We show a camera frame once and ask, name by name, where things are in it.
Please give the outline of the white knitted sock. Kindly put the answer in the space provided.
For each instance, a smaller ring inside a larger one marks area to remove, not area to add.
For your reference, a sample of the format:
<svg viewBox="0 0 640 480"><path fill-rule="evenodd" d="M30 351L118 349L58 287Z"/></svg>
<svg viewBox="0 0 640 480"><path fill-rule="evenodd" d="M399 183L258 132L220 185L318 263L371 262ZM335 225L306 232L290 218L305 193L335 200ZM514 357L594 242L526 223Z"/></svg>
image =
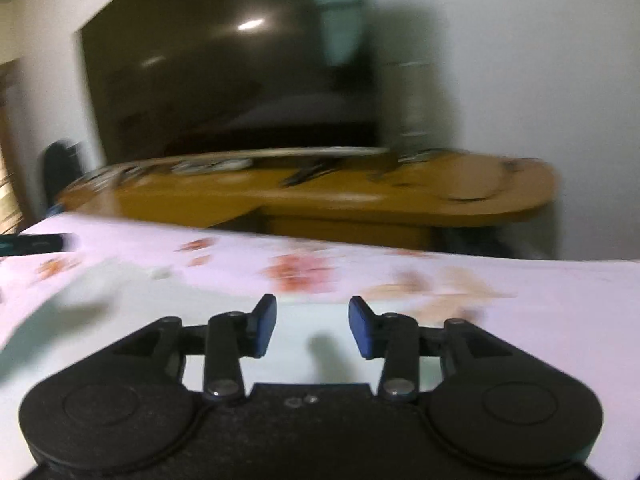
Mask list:
<svg viewBox="0 0 640 480"><path fill-rule="evenodd" d="M245 359L256 382L370 382L378 364L360 358L347 322L350 297L380 313L419 315L446 292L445 265L434 258L392 255L387 261L346 259L327 276L309 273L311 288L277 283L277 260L243 273L218 268L210 257L176 263L121 258L11 258L1 265L1 397L18 401L41 379L106 347L149 322L173 315L186 325L248 311L267 292L278 298L278 320L267 355Z"/></svg>

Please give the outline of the dark chair with clothes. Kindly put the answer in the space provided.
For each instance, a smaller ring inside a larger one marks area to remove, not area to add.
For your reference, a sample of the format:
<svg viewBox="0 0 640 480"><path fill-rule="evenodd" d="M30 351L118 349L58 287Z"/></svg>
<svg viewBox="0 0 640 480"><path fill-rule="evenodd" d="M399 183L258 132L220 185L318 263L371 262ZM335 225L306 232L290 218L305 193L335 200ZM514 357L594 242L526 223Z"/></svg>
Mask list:
<svg viewBox="0 0 640 480"><path fill-rule="evenodd" d="M46 207L52 208L58 196L84 175L77 146L59 140L50 144L40 157L41 183Z"/></svg>

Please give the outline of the pink floral bed sheet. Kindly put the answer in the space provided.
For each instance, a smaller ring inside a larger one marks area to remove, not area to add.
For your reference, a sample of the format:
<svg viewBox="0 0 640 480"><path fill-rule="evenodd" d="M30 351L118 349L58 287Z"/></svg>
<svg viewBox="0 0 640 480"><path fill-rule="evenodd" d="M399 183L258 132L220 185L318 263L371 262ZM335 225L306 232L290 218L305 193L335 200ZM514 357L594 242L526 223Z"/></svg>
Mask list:
<svg viewBox="0 0 640 480"><path fill-rule="evenodd" d="M210 257L218 268L243 273L265 269L268 259L275 258L274 278L287 290L310 289L309 273L327 276L346 259L368 263L408 255L442 260L447 290L426 310L437 316L437 323L404 314L424 326L465 318L587 384L604 411L590 467L607 479L638 477L639 266L634 261L456 256L98 220L80 214L43 220L35 232L72 234L74 241L67 252L26 257L80 257L88 262L121 258L142 264ZM34 464L17 422L21 400L1 398L1 474L6 479L23 477Z"/></svg>

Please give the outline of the curved wooden TV stand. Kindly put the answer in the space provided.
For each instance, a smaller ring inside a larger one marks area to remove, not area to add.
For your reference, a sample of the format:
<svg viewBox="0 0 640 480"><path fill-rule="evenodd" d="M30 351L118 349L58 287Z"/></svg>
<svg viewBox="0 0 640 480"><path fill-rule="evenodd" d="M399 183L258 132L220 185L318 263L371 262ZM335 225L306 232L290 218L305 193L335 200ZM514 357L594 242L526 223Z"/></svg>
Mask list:
<svg viewBox="0 0 640 480"><path fill-rule="evenodd" d="M492 231L538 216L557 187L552 167L534 158L237 152L106 166L58 201L101 218L437 250L447 230Z"/></svg>

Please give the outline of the black flat television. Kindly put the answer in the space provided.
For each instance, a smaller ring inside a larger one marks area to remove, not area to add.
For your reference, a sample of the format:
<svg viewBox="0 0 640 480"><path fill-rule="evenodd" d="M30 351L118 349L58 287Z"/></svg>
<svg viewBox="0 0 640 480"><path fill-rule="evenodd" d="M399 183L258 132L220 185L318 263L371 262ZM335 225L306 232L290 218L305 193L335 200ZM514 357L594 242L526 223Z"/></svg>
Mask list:
<svg viewBox="0 0 640 480"><path fill-rule="evenodd" d="M113 0L80 39L111 164L381 145L369 0Z"/></svg>

